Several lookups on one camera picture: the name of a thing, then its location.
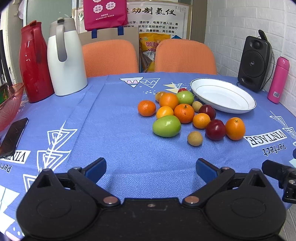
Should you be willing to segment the green apple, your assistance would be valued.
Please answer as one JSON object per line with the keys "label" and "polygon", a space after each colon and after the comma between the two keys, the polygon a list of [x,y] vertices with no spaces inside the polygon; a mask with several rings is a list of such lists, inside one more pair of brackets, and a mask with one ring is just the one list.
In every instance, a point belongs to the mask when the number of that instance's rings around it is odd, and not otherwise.
{"label": "green apple", "polygon": [[181,129],[181,122],[174,115],[167,115],[154,121],[152,131],[154,134],[171,138],[176,136]]}
{"label": "green apple", "polygon": [[176,94],[179,104],[189,104],[192,105],[194,102],[194,96],[190,91],[181,91]]}

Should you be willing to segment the yellow-brown small fruit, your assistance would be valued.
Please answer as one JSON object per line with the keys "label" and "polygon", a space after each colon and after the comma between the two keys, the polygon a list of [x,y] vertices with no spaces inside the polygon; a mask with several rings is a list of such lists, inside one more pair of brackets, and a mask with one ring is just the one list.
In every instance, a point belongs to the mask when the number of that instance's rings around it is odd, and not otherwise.
{"label": "yellow-brown small fruit", "polygon": [[156,95],[155,95],[155,100],[156,100],[157,102],[159,102],[160,98],[161,98],[164,94],[165,94],[164,91],[159,91],[159,92],[157,92]]}

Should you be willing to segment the small red apple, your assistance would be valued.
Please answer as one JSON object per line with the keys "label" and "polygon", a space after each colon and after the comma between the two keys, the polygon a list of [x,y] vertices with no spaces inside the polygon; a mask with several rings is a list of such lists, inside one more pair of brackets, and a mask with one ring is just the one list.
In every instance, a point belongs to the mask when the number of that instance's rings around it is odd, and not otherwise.
{"label": "small red apple", "polygon": [[186,88],[180,88],[179,90],[178,90],[178,93],[179,92],[182,92],[182,91],[188,91]]}

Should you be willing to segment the dark red plum front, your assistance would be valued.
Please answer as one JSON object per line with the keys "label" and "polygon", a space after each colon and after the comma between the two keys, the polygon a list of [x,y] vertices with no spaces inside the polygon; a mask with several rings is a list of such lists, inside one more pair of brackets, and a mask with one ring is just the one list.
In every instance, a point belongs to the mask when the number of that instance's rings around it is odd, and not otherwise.
{"label": "dark red plum front", "polygon": [[210,140],[220,141],[226,135],[226,128],[221,120],[214,119],[208,123],[205,133]]}

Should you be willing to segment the left orange chair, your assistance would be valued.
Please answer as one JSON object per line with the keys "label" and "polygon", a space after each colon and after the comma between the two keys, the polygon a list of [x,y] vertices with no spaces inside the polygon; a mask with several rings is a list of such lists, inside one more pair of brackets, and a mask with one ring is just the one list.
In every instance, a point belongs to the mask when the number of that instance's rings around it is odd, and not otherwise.
{"label": "left orange chair", "polygon": [[86,76],[138,73],[137,54],[131,42],[106,40],[82,46]]}

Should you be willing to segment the mandarin with stem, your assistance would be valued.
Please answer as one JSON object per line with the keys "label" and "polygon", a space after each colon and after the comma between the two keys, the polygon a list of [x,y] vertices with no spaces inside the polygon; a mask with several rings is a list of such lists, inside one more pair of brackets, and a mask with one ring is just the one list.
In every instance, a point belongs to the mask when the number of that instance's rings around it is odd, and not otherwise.
{"label": "mandarin with stem", "polygon": [[179,104],[174,109],[174,115],[179,119],[181,123],[187,124],[193,120],[195,111],[189,104]]}

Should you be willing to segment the dark red plum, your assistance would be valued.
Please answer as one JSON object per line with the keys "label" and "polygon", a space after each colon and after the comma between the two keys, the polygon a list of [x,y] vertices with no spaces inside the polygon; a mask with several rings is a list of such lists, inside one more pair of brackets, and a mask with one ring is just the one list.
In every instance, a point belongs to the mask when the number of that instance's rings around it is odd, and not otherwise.
{"label": "dark red plum", "polygon": [[226,128],[221,120],[214,119],[208,123],[205,133],[210,140],[220,141],[226,135]]}
{"label": "dark red plum", "polygon": [[211,107],[210,105],[208,105],[208,104],[202,105],[199,108],[198,113],[205,113],[205,114],[207,114],[210,117],[210,120],[213,120],[216,117],[216,111],[215,111],[215,109],[213,107]]}

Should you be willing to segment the red thermos jug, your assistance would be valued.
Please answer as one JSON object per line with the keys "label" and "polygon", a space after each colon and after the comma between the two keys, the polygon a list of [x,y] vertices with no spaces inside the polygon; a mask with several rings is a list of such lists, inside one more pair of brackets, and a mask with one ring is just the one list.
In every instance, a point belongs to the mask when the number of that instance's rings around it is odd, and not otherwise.
{"label": "red thermos jug", "polygon": [[21,28],[20,72],[30,103],[46,99],[54,93],[41,24],[34,20]]}

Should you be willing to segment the small yellow-orange citrus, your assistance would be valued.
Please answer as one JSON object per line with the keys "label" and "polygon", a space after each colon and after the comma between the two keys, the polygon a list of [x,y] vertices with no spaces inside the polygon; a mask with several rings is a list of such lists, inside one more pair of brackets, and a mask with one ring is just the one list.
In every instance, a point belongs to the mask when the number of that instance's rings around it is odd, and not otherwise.
{"label": "small yellow-orange citrus", "polygon": [[174,110],[169,106],[162,106],[156,112],[156,118],[160,119],[164,116],[174,115]]}

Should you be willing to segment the white oval plate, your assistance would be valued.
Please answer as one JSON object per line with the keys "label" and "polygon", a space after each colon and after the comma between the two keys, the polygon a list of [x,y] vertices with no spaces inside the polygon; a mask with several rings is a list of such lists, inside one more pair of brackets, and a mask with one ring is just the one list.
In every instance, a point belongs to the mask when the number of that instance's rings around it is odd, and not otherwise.
{"label": "white oval plate", "polygon": [[225,113],[247,113],[256,108],[255,99],[236,85],[213,78],[197,78],[191,90],[201,102]]}

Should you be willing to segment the small orange front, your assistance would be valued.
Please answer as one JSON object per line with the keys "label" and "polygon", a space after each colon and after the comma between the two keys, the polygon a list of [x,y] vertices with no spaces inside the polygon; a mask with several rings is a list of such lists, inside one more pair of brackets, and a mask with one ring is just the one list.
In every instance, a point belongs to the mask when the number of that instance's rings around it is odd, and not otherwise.
{"label": "small orange front", "polygon": [[193,117],[192,123],[195,128],[205,129],[207,125],[210,123],[210,116],[206,113],[198,113]]}

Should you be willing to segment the mandarin orange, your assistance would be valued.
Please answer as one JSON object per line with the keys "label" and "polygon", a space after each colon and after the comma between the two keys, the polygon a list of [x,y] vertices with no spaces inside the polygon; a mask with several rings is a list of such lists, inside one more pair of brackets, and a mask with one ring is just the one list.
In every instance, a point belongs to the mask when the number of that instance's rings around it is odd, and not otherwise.
{"label": "mandarin orange", "polygon": [[142,100],[137,106],[138,113],[141,116],[153,116],[156,112],[156,105],[150,100]]}

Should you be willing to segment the dark red plum back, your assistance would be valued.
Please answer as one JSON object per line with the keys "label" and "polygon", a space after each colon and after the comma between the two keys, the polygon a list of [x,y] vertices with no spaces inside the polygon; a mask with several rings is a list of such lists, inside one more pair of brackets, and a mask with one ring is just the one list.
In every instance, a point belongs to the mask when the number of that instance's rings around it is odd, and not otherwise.
{"label": "dark red plum back", "polygon": [[198,113],[205,113],[205,114],[207,114],[210,117],[210,120],[213,120],[216,117],[216,111],[215,111],[215,109],[213,107],[211,107],[210,105],[208,105],[208,104],[202,105],[199,108]]}

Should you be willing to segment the brown longan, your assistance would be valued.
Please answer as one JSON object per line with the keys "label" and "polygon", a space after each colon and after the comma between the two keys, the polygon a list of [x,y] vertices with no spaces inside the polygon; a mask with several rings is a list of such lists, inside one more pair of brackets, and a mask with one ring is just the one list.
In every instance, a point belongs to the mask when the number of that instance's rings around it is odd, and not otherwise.
{"label": "brown longan", "polygon": [[202,107],[202,103],[201,102],[199,102],[199,101],[194,101],[193,103],[192,103],[192,107],[193,107],[193,109],[194,109],[194,111],[197,113],[198,111],[199,111],[199,109]]}
{"label": "brown longan", "polygon": [[198,147],[202,144],[203,137],[200,132],[192,131],[188,134],[187,142],[194,147]]}

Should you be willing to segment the large orange back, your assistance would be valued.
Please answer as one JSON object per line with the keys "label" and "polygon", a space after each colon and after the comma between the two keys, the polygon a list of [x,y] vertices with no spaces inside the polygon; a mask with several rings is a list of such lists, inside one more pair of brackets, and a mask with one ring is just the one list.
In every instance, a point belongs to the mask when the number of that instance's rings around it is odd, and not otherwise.
{"label": "large orange back", "polygon": [[175,94],[165,93],[159,99],[159,105],[160,107],[169,106],[172,110],[174,110],[176,106],[179,105],[179,100]]}

